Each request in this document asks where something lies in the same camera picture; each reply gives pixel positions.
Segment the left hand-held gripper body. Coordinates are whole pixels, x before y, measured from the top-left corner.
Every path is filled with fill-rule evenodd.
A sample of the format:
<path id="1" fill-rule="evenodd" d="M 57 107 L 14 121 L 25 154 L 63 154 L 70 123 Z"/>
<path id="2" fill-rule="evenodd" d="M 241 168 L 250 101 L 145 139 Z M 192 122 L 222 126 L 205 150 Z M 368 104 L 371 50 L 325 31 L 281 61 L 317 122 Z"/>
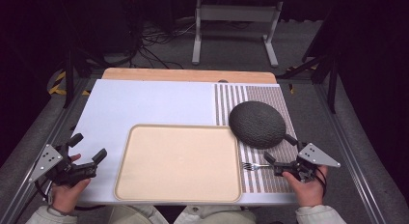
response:
<path id="1" fill-rule="evenodd" d="M 36 182 L 39 178 L 46 177 L 57 185 L 74 186 L 96 176 L 95 162 L 76 164 L 75 161 L 76 159 L 68 154 L 68 147 L 54 148 L 47 145 L 29 176 L 29 182 Z"/>

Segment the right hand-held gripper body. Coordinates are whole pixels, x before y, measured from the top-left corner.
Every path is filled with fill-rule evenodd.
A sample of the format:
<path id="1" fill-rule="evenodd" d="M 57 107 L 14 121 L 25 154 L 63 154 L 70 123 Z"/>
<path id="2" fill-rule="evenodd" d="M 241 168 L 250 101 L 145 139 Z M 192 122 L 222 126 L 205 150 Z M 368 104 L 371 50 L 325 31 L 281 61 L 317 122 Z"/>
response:
<path id="1" fill-rule="evenodd" d="M 318 166 L 325 165 L 340 168 L 341 164 L 313 143 L 303 147 L 296 159 L 290 163 L 274 162 L 274 175 L 281 177 L 283 172 L 289 172 L 299 182 L 310 182 L 315 178 Z"/>

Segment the silver metal fork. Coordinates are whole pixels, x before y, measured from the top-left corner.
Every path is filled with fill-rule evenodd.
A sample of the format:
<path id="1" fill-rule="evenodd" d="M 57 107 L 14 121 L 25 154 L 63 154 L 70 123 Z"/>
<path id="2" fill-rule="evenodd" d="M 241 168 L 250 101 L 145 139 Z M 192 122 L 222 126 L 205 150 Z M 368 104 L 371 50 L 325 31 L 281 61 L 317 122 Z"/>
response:
<path id="1" fill-rule="evenodd" d="M 258 163 L 250 163 L 250 162 L 243 162 L 242 167 L 248 171 L 257 171 L 261 168 L 272 168 L 270 164 L 258 164 Z"/>

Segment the person's right hand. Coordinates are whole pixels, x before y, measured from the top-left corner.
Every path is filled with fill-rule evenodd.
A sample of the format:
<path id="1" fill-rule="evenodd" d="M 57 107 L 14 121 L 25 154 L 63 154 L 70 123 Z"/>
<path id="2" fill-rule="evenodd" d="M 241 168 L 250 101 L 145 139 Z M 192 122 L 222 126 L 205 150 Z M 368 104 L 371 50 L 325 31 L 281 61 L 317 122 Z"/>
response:
<path id="1" fill-rule="evenodd" d="M 323 204 L 327 172 L 327 166 L 319 166 L 316 170 L 316 178 L 305 183 L 299 182 L 289 172 L 283 172 L 283 177 L 294 190 L 300 207 L 314 207 Z"/>

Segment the person's left hand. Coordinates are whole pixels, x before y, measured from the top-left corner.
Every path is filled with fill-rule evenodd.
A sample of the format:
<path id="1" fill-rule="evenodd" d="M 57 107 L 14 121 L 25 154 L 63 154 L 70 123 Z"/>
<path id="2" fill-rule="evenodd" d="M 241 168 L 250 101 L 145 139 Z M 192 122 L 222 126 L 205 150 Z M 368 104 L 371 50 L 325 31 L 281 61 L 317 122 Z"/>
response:
<path id="1" fill-rule="evenodd" d="M 53 183 L 51 186 L 51 208 L 58 212 L 61 212 L 62 214 L 72 213 L 81 193 L 85 190 L 90 182 L 90 179 L 85 179 L 78 182 L 74 186 L 57 185 Z"/>

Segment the dark grey round plate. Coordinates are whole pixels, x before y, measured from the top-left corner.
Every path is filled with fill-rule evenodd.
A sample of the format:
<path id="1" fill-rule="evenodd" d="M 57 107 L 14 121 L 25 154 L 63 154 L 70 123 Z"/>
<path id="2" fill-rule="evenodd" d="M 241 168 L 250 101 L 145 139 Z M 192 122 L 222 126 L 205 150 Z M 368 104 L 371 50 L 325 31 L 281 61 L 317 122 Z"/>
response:
<path id="1" fill-rule="evenodd" d="M 279 145 L 286 136 L 286 122 L 282 115 L 260 101 L 236 105 L 229 115 L 229 126 L 238 140 L 261 150 Z"/>

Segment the striped brown white placemat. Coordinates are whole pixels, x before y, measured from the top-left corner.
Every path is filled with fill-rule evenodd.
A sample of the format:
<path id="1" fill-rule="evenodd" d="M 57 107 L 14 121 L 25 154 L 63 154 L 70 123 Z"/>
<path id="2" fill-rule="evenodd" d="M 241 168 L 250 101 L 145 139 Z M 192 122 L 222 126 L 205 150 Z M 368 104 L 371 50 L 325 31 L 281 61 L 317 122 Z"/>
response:
<path id="1" fill-rule="evenodd" d="M 296 137 L 279 85 L 255 86 L 220 83 L 214 86 L 214 97 L 214 120 L 217 126 L 227 126 L 229 124 L 229 115 L 237 104 L 254 100 L 274 107 L 285 120 L 286 132 Z M 251 148 L 240 141 L 238 141 L 238 149 L 241 163 L 267 164 L 263 157 L 264 150 Z M 265 151 L 273 155 L 278 162 L 291 162 L 295 160 L 298 153 L 297 147 L 292 146 L 286 140 Z M 271 169 L 258 169 L 256 171 L 242 169 L 241 180 L 244 193 L 292 193 L 292 189 L 287 185 L 286 180 L 274 176 Z"/>

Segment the yellow black floor tape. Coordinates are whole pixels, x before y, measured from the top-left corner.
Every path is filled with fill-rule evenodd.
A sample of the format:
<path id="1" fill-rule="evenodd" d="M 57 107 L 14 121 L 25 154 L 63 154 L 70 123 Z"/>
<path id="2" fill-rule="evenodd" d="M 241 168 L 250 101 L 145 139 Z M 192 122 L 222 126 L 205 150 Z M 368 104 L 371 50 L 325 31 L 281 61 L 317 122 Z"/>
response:
<path id="1" fill-rule="evenodd" d="M 47 86 L 48 94 L 66 96 L 68 94 L 67 74 L 64 70 L 57 71 Z"/>

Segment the black tripod stand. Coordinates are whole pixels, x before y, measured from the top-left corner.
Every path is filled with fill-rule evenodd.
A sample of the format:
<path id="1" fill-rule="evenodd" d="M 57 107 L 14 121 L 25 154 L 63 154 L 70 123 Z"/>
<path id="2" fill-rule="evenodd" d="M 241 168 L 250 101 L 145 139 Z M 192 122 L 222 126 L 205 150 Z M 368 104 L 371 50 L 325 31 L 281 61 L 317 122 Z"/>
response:
<path id="1" fill-rule="evenodd" d="M 304 54 L 303 64 L 295 68 L 289 68 L 284 74 L 277 76 L 277 79 L 290 79 L 312 67 L 315 67 L 314 72 L 311 74 L 313 84 L 321 84 L 326 76 L 329 76 L 327 104 L 332 113 L 336 113 L 337 48 L 339 46 L 337 23 L 336 13 L 334 11 L 329 12 Z"/>
<path id="2" fill-rule="evenodd" d="M 87 52 L 85 49 L 76 47 L 72 50 L 69 50 L 66 54 L 65 64 L 62 70 L 67 74 L 67 86 L 68 94 L 65 96 L 64 108 L 68 108 L 71 102 L 74 99 L 74 68 L 76 64 L 81 65 L 82 63 L 86 64 L 86 60 L 91 59 L 96 63 L 98 67 L 109 68 L 110 64 L 106 62 L 103 58 L 96 57 L 95 55 Z"/>

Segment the light blue table mat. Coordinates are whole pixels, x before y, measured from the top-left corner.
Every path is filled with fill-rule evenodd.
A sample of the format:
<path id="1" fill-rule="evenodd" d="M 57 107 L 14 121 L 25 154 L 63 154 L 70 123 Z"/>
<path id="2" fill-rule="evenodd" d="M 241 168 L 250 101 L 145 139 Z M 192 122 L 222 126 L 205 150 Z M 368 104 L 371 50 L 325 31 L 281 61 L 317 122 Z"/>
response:
<path id="1" fill-rule="evenodd" d="M 128 134 L 137 125 L 217 126 L 214 86 L 220 83 L 132 81 L 99 79 L 76 125 L 84 138 L 73 149 L 87 162 L 99 150 L 106 158 L 95 178 L 81 195 L 87 205 L 241 205 L 292 204 L 292 193 L 244 193 L 234 203 L 150 203 L 126 202 L 115 196 Z"/>

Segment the beige rectangular tray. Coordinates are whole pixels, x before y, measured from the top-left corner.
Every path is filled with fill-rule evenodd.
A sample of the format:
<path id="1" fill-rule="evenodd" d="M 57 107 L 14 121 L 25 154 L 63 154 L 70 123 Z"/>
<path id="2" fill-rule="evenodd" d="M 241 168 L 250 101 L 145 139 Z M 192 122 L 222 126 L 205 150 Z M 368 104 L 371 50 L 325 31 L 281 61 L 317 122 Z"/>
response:
<path id="1" fill-rule="evenodd" d="M 237 141 L 227 126 L 137 125 L 130 130 L 117 199 L 234 203 L 241 195 Z"/>

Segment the person's legs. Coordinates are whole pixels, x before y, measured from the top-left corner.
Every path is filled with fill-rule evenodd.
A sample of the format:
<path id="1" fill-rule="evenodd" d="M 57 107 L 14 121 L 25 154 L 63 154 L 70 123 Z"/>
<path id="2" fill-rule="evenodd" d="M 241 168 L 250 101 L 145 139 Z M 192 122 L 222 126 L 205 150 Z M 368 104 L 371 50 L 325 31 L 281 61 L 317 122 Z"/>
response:
<path id="1" fill-rule="evenodd" d="M 255 215 L 239 206 L 187 206 L 165 211 L 152 205 L 115 206 L 108 224 L 256 224 Z"/>

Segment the grey metal stand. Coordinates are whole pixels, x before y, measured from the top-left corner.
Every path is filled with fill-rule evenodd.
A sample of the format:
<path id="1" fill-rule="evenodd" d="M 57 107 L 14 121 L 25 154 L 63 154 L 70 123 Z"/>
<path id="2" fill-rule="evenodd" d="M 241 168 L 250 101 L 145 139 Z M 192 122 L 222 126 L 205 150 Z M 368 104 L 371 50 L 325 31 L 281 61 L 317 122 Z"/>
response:
<path id="1" fill-rule="evenodd" d="M 192 53 L 192 64 L 198 65 L 201 60 L 203 21 L 243 21 L 269 23 L 270 28 L 266 35 L 262 36 L 270 66 L 279 66 L 278 59 L 273 48 L 272 40 L 283 8 L 283 2 L 275 6 L 233 6 L 233 5 L 206 5 L 202 0 L 197 0 L 195 11 L 195 40 Z"/>

